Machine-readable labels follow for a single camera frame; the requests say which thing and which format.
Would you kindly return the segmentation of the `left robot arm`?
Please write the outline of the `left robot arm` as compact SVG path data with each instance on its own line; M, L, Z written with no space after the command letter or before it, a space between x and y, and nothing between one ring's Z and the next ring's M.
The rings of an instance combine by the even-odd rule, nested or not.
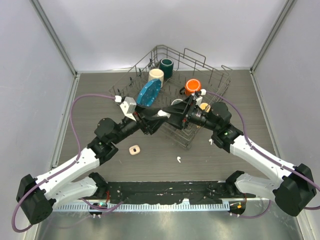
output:
M152 135L173 117L161 108L124 102L120 106L125 113L121 122L116 123L108 117L101 119L94 131L95 138L72 159L46 173L36 177L27 174L20 180L15 214L22 209L29 223L35 225L49 217L54 209L76 199L91 196L102 199L107 192L107 183L98 173L74 180L109 161L118 152L117 143L138 130Z

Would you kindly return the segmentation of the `aluminium frame post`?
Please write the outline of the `aluminium frame post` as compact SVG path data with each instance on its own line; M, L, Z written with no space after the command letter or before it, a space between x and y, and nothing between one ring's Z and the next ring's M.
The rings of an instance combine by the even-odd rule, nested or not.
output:
M62 59L66 63L68 69L70 70L71 74L73 76L77 75L77 70L75 69L65 47L63 46L60 38L58 37L53 25L51 24L51 21L49 20L44 8L42 7L39 0L30 0L29 1L34 8L36 14L38 15L40 21L42 22L44 28L46 29L48 35L52 39L54 45L56 46L59 54L61 55Z
M285 22L286 18L290 14L290 12L291 12L292 8L294 7L294 5L296 4L296 2L297 2L296 0L286 0L285 1L285 4L284 4L282 10L280 11L278 17L276 18L275 23L273 24L267 38L265 39L257 57L255 58L252 66L250 68L250 72L252 74L254 74L255 71L257 70L260 62L262 61L267 50L269 49L269 47L273 43L274 39L276 38L278 32L280 31L283 23Z

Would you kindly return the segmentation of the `cream ribbed mug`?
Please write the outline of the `cream ribbed mug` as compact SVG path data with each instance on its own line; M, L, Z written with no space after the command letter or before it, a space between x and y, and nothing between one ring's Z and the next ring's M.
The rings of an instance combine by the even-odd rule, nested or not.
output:
M161 81L161 87L163 87L164 82L164 72L159 68L153 68L148 73L148 81L152 81L154 79L159 79Z

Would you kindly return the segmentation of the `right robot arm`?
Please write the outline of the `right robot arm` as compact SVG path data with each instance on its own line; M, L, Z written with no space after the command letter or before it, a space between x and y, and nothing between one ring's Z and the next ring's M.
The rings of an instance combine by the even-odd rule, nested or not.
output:
M315 211L319 206L308 204L319 192L311 169L305 164L294 165L276 157L249 139L247 130L239 130L231 124L228 107L233 104L226 98L214 102L205 112L191 95L177 104L163 107L159 115L178 129L192 123L211 130L210 144L250 163L267 178L253 177L237 171L226 184L226 193L233 198L240 194L253 194L269 199L290 216L296 217L302 210Z

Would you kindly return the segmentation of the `white earbud case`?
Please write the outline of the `white earbud case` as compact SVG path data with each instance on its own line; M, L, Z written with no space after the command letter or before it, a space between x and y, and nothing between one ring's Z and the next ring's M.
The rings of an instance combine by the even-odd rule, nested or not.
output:
M158 116L158 117L167 117L167 118L169 118L169 117L171 116L171 114L168 113L168 112L165 112L165 111L163 111L163 110L159 110L159 111L157 112L157 116Z

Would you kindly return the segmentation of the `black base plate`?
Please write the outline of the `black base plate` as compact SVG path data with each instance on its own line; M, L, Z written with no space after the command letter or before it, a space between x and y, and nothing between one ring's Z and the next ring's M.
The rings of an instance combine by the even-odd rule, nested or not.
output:
M219 181L130 181L108 182L101 196L85 197L86 200L109 200L112 204L181 204L184 199L195 204L221 203L223 199L253 198L241 193L231 184Z

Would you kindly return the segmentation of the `yellow mug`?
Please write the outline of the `yellow mug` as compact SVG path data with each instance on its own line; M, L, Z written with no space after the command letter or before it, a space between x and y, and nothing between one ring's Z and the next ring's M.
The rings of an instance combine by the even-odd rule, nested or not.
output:
M202 102L200 104L200 109L208 113L211 109L211 106L206 102Z

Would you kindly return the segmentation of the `dark teal mug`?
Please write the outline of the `dark teal mug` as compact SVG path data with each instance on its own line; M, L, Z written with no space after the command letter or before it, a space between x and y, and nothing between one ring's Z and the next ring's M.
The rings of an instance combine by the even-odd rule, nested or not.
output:
M174 62L169 58L163 58L159 62L159 69L163 71L164 78L169 79L173 75Z

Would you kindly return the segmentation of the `left aluminium frame post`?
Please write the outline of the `left aluminium frame post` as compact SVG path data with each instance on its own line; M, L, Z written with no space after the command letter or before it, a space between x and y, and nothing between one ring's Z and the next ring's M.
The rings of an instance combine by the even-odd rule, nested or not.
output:
M36 14L38 15L40 21L42 22L44 28L46 29L48 35L52 39L54 45L56 46L59 54L61 55L62 59L66 63L68 69L70 70L71 74L73 76L77 75L77 70L75 69L65 47L63 46L60 38L58 37L53 25L51 24L51 21L49 20L44 8L42 7L39 0L30 0L29 1L34 8Z

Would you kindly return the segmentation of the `right aluminium frame post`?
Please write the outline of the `right aluminium frame post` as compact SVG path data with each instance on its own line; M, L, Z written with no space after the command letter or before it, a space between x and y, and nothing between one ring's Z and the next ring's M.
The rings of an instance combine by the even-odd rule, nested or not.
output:
M273 43L274 39L276 38L278 32L280 31L283 23L285 22L286 18L290 14L290 12L291 12L292 8L294 7L294 5L296 4L296 2L297 2L296 0L286 0L285 1L285 4L284 4L282 10L280 11L278 17L276 18L275 23L273 24L267 38L265 39L257 57L255 58L252 66L250 68L250 72L252 74L254 74L255 71L257 70L260 62L262 61L267 50L269 49L269 47Z

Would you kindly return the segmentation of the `blue polka dot plate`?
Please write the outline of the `blue polka dot plate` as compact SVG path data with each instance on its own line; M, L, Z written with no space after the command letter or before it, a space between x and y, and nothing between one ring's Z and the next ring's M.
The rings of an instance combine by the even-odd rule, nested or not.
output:
M158 78L152 79L145 84L139 92L136 103L144 107L150 107L156 100L162 86L162 81Z

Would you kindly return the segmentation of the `beige earbud charging case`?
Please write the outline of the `beige earbud charging case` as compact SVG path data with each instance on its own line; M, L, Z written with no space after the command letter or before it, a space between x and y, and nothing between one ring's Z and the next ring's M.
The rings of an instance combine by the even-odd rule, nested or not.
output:
M141 149L138 145L133 145L128 150L129 150L130 155L132 155L132 156L137 155L141 152Z

